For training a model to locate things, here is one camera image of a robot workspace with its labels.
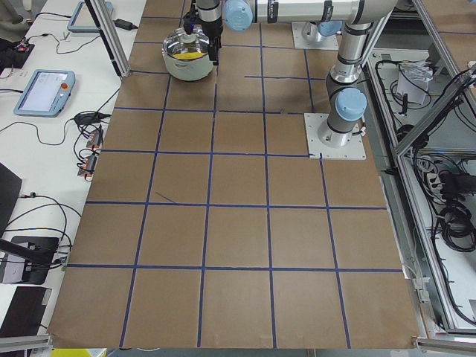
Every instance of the white table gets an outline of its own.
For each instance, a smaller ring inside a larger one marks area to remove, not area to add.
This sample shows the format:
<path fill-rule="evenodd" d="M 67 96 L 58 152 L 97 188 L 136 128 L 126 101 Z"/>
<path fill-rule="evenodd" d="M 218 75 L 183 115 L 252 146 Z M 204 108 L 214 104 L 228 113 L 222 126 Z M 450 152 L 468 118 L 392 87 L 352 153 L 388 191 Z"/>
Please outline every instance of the white table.
<path fill-rule="evenodd" d="M 110 0 L 114 5 L 113 19 L 121 18 L 138 25 L 147 0 Z M 48 0 L 42 11 L 71 15 L 78 0 Z M 58 39 L 68 34 L 68 21 L 57 16 L 41 15 L 33 23 L 27 37 L 52 33 Z M 118 29 L 118 35 L 126 55 L 132 50 L 136 30 Z M 96 37 L 96 33 L 70 33 L 66 41 L 61 41 L 59 51 L 71 51 L 83 43 Z M 64 123 L 78 112 L 97 110 L 120 86 L 106 49 L 101 39 L 85 46 L 73 54 L 56 54 L 56 41 L 53 37 L 37 37 L 31 40 L 35 44 L 32 54 L 22 69 L 16 69 L 13 75 L 0 80 L 0 88 L 23 90 L 36 69 L 62 69 L 74 71 L 76 84 L 64 110 L 56 118 L 19 117 L 13 114 L 13 108 L 19 99 L 18 93 L 0 94 L 0 129 L 16 121 L 34 123 L 39 127 L 43 141 L 60 142 L 63 136 Z M 4 77 L 10 69 L 5 69 Z M 101 112 L 112 113 L 115 97 Z M 67 126 L 65 143 L 58 147 L 41 145 L 36 139 L 35 129 L 26 125 L 15 125 L 0 132 L 0 162 L 23 179 L 22 193 L 36 192 L 51 196 L 63 204 L 83 211 L 90 184 L 77 176 L 77 159 L 73 152 L 73 144 L 78 136 L 74 122 Z M 78 148 L 85 146 L 86 140 L 81 139 Z M 12 218 L 31 208 L 52 203 L 46 199 L 19 199 Z M 79 225 L 79 217 L 71 210 L 68 214 L 66 233 L 72 239 Z M 14 222 L 9 228 L 49 227 L 62 229 L 64 224 L 62 213 L 58 207 L 50 206 L 37 210 L 25 218 Z M 4 238 L 10 240 L 15 235 L 37 235 L 41 237 L 58 237 L 60 234 L 47 231 L 5 233 Z M 48 273 L 44 287 L 52 289 L 51 297 L 42 320 L 47 326 L 53 314 L 54 305 L 62 282 L 64 272 L 60 269 Z M 14 285 L 0 284 L 0 325 L 10 305 Z"/>

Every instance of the tablet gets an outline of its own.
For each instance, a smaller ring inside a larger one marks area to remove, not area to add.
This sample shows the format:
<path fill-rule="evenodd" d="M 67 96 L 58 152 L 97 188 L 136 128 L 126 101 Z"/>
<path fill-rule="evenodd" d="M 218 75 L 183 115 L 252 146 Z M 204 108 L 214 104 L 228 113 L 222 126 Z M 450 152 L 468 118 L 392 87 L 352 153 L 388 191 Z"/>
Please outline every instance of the tablet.
<path fill-rule="evenodd" d="M 55 117 L 64 108 L 74 86 L 74 72 L 37 69 L 28 82 L 14 114 Z"/>
<path fill-rule="evenodd" d="M 106 1 L 106 7 L 109 15 L 112 15 L 113 7 L 110 1 Z M 74 9 L 67 28 L 71 32 L 97 32 L 96 24 L 84 1 L 80 1 Z"/>

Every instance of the white mounting plate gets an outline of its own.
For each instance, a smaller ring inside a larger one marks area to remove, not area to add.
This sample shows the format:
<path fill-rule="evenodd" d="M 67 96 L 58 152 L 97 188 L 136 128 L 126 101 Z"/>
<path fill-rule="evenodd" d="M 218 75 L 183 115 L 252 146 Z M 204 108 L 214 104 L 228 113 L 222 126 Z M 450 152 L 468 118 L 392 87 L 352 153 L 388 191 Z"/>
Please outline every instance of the white mounting plate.
<path fill-rule="evenodd" d="M 329 36 L 322 42 L 306 41 L 302 34 L 303 27 L 305 24 L 305 22 L 292 23 L 292 37 L 295 41 L 295 48 L 326 51 L 337 51 L 339 49 L 339 44 L 337 42 L 336 35 Z"/>
<path fill-rule="evenodd" d="M 322 158 L 334 160 L 365 160 L 364 143 L 360 135 L 353 136 L 350 142 L 340 149 L 334 149 L 323 144 L 318 137 L 318 129 L 321 124 L 327 120 L 328 114 L 324 113 L 306 113 L 304 114 L 304 122 L 306 124 L 307 148 L 309 150 L 309 158 Z"/>

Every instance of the brown tile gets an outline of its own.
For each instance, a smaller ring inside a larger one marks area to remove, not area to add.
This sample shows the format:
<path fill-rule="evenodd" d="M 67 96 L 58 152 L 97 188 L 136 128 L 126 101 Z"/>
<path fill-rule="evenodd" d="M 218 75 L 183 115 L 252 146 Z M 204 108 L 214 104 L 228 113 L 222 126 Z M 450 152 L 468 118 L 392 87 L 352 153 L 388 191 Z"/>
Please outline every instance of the brown tile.
<path fill-rule="evenodd" d="M 326 79 L 337 60 L 337 51 L 306 50 L 309 76 Z"/>
<path fill-rule="evenodd" d="M 200 271 L 139 270 L 125 347 L 196 347 Z"/>
<path fill-rule="evenodd" d="M 204 207 L 149 206 L 140 264 L 201 266 Z"/>
<path fill-rule="evenodd" d="M 147 0 L 142 16 L 164 16 L 180 18 L 181 9 L 183 6 L 184 1 L 181 0 Z"/>
<path fill-rule="evenodd" d="M 259 48 L 224 47 L 220 50 L 219 76 L 229 79 L 261 76 L 260 56 Z"/>
<path fill-rule="evenodd" d="M 131 277 L 132 269 L 67 268 L 48 326 L 54 346 L 119 346 Z"/>
<path fill-rule="evenodd" d="M 290 23 L 261 24 L 263 46 L 287 47 L 295 46 Z"/>
<path fill-rule="evenodd" d="M 468 69 L 468 62 L 475 60 L 475 52 L 468 51 L 468 48 L 476 48 L 476 35 L 441 33 L 441 37 L 459 69 L 461 71 Z"/>
<path fill-rule="evenodd" d="M 266 115 L 268 152 L 308 155 L 303 115 Z"/>
<path fill-rule="evenodd" d="M 267 112 L 310 113 L 311 94 L 307 80 L 265 79 Z"/>
<path fill-rule="evenodd" d="M 153 154 L 103 152 L 88 200 L 145 202 L 153 161 Z"/>
<path fill-rule="evenodd" d="M 265 161 L 262 157 L 220 156 L 213 158 L 212 203 L 265 205 Z"/>
<path fill-rule="evenodd" d="M 167 72 L 159 43 L 135 43 L 129 63 L 134 71 Z"/>
<path fill-rule="evenodd" d="M 162 111 L 114 110 L 104 149 L 154 151 L 161 118 Z"/>
<path fill-rule="evenodd" d="M 333 210 L 332 227 L 340 268 L 402 267 L 386 210 Z"/>
<path fill-rule="evenodd" d="M 226 26 L 222 34 L 222 44 L 226 45 L 260 45 L 260 25 L 251 24 L 251 27 L 243 32 L 230 30 Z"/>
<path fill-rule="evenodd" d="M 262 114 L 218 113 L 215 152 L 264 153 Z"/>
<path fill-rule="evenodd" d="M 269 158 L 272 205 L 324 205 L 321 168 L 308 158 Z"/>
<path fill-rule="evenodd" d="M 263 65 L 267 77 L 308 77 L 304 50 L 264 48 Z"/>
<path fill-rule="evenodd" d="M 136 42 L 163 42 L 179 28 L 178 19 L 154 19 L 143 17 L 139 24 Z"/>
<path fill-rule="evenodd" d="M 325 210 L 271 210 L 273 266 L 335 268 Z"/>
<path fill-rule="evenodd" d="M 168 74 L 132 73 L 123 79 L 116 106 L 162 109 L 168 83 Z"/>
<path fill-rule="evenodd" d="M 341 273 L 341 284 L 352 348 L 412 348 L 419 331 L 402 273 Z"/>
<path fill-rule="evenodd" d="M 218 76 L 217 109 L 262 112 L 261 78 Z"/>
<path fill-rule="evenodd" d="M 215 100 L 215 70 L 201 80 L 185 82 L 172 78 L 170 82 L 168 109 L 213 110 Z"/>
<path fill-rule="evenodd" d="M 278 348 L 345 349 L 335 273 L 273 273 Z"/>
<path fill-rule="evenodd" d="M 324 160 L 331 206 L 385 207 L 379 173 L 370 156 L 367 151 L 364 161 Z"/>
<path fill-rule="evenodd" d="M 210 152 L 212 113 L 166 112 L 161 151 Z"/>
<path fill-rule="evenodd" d="M 143 205 L 86 205 L 68 262 L 134 264 L 144 208 Z"/>
<path fill-rule="evenodd" d="M 327 94 L 326 82 L 323 80 L 311 80 L 312 103 L 315 113 L 330 113 L 329 95 Z"/>
<path fill-rule="evenodd" d="M 453 0 L 450 7 L 445 0 L 423 0 L 422 3 L 438 31 L 476 32 L 476 10 L 467 0 Z"/>
<path fill-rule="evenodd" d="M 267 271 L 205 273 L 202 347 L 273 347 Z"/>
<path fill-rule="evenodd" d="M 206 203 L 208 155 L 165 155 L 157 157 L 152 202 Z"/>
<path fill-rule="evenodd" d="M 212 207 L 207 266 L 268 267 L 266 209 Z"/>

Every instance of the yellow object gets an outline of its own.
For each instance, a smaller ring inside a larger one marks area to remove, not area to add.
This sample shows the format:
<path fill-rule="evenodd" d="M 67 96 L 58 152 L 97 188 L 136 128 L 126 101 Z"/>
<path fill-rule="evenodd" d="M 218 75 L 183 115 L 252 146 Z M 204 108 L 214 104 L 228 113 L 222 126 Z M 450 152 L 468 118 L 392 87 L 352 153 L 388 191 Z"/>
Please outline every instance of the yellow object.
<path fill-rule="evenodd" d="M 203 57 L 205 54 L 202 52 L 186 52 L 184 54 L 174 54 L 173 58 L 180 59 L 180 60 L 196 60 L 198 58 Z"/>
<path fill-rule="evenodd" d="M 106 357 L 107 349 L 55 349 L 51 357 Z"/>

